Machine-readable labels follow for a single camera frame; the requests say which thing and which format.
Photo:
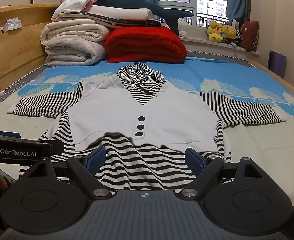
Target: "yellow duck plush toy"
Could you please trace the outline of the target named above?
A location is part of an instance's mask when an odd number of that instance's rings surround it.
[[[217,33],[212,33],[208,36],[208,39],[213,42],[221,42],[224,38]]]
[[[222,25],[216,21],[211,21],[207,29],[208,39],[213,42],[224,42],[226,39],[235,39],[236,30],[230,25]]]
[[[209,23],[209,27],[207,29],[207,34],[213,34],[213,33],[218,33],[218,31],[220,30],[220,28],[222,28],[223,25],[221,23],[217,23],[216,21],[211,21]]]

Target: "shark plush toy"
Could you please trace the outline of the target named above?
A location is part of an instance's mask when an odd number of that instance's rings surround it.
[[[191,12],[177,9],[164,9],[157,4],[153,4],[145,0],[97,0],[94,5],[131,9],[148,8],[154,15],[162,17],[167,23],[168,27],[171,28],[177,35],[178,19],[194,16],[194,14]]]

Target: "striped sleeve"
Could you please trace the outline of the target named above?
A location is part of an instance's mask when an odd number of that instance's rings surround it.
[[[83,91],[84,84],[79,82],[77,91],[22,98],[12,113],[23,116],[56,118],[59,114],[65,112],[68,107],[77,103],[82,97]]]
[[[200,93],[200,96],[222,121],[222,128],[237,124],[270,124],[282,121],[270,105],[237,101],[217,92]]]

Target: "folded red blanket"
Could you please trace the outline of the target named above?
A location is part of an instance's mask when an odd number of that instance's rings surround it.
[[[114,30],[105,44],[107,62],[159,61],[182,62],[187,51],[169,28],[124,27]]]

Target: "drawstring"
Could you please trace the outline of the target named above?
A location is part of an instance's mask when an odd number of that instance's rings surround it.
[[[147,90],[147,89],[145,89],[145,88],[142,87],[142,85],[143,85],[143,86],[145,85],[145,82],[143,82],[142,79],[139,80],[139,84],[137,84],[137,85],[138,85],[138,87],[139,87],[141,90],[143,90],[147,95],[156,96],[156,95],[154,95],[151,91],[149,91],[149,90]]]

